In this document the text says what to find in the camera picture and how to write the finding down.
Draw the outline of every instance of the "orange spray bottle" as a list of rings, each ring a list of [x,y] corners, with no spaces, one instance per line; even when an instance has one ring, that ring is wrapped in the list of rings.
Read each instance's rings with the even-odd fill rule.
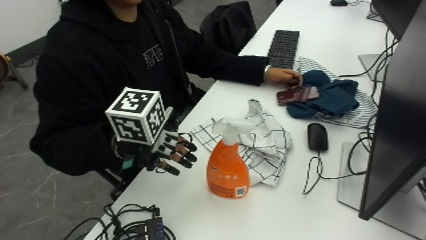
[[[249,170],[239,155],[239,134],[256,128],[247,119],[223,118],[213,125],[213,133],[223,135],[207,167],[209,190],[224,198],[243,198],[251,187]]]

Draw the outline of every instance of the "white cloth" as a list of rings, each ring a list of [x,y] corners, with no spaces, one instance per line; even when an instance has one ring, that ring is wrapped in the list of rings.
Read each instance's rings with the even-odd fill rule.
[[[334,79],[338,79],[338,77],[325,67],[323,67],[315,60],[300,57],[299,61],[300,61],[300,72],[303,74],[309,72],[311,70],[321,70],[329,76],[332,81]],[[358,101],[360,106],[356,110],[348,112],[344,115],[344,117],[336,118],[320,112],[317,116],[315,116],[315,118],[325,122],[334,123],[337,125],[344,125],[353,128],[368,128],[369,119],[376,115],[377,107],[372,97],[360,89],[357,90],[354,98]]]
[[[249,100],[245,118],[257,125],[251,133],[253,141],[245,134],[240,134],[239,154],[249,168],[251,185],[261,182],[276,186],[287,160],[287,150],[293,145],[292,135],[255,99]],[[213,151],[221,140],[221,136],[212,133],[213,123],[219,120],[211,118],[191,131],[209,151]]]

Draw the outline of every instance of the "robotic hand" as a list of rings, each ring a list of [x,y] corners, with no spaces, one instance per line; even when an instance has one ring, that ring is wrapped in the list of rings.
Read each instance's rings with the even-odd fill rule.
[[[197,147],[177,133],[179,116],[171,107],[164,111],[160,92],[125,88],[106,114],[124,159],[123,171],[136,167],[160,172],[160,168],[179,175],[180,170],[167,160],[192,168]]]

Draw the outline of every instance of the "sleeve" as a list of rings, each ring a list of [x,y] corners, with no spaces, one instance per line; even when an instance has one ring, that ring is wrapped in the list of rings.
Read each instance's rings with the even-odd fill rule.
[[[43,55],[39,60],[34,92],[40,123],[31,150],[59,171],[83,175],[92,170],[117,169],[121,161],[111,147],[107,99],[94,70],[82,59],[67,59]]]
[[[253,85],[264,82],[267,57],[239,56],[219,49],[189,29],[173,8],[168,7],[163,12],[173,28],[183,65],[189,73]]]

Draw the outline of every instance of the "white desk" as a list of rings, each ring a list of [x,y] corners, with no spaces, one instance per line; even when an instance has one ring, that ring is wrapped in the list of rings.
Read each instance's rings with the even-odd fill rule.
[[[380,53],[385,49],[386,27],[366,20],[369,4],[332,7],[329,0],[285,0],[241,55],[265,56],[277,29],[301,32],[299,55],[316,60],[336,74],[364,71],[358,55]],[[360,89],[368,94],[368,76],[357,78]],[[257,184],[240,200],[217,197],[208,191],[205,167],[209,152],[200,146],[199,162],[191,170],[181,169],[179,177],[143,172],[116,201],[114,209],[128,203],[161,208],[164,224],[177,239],[345,239],[404,240],[409,235],[377,220],[364,221],[357,211],[337,202],[337,180],[321,180],[313,192],[303,195],[308,162],[316,155],[308,149],[309,120],[293,119],[276,104],[280,86],[253,87],[219,81],[181,124],[189,132],[209,117],[244,117],[248,99],[256,98],[275,114],[292,133],[295,146],[288,152],[283,178],[276,188]],[[324,153],[327,176],[340,175],[342,142],[357,140],[360,130],[323,123],[329,132],[330,150]],[[123,221],[147,219],[149,215],[125,215]],[[102,231],[96,225],[87,239]]]

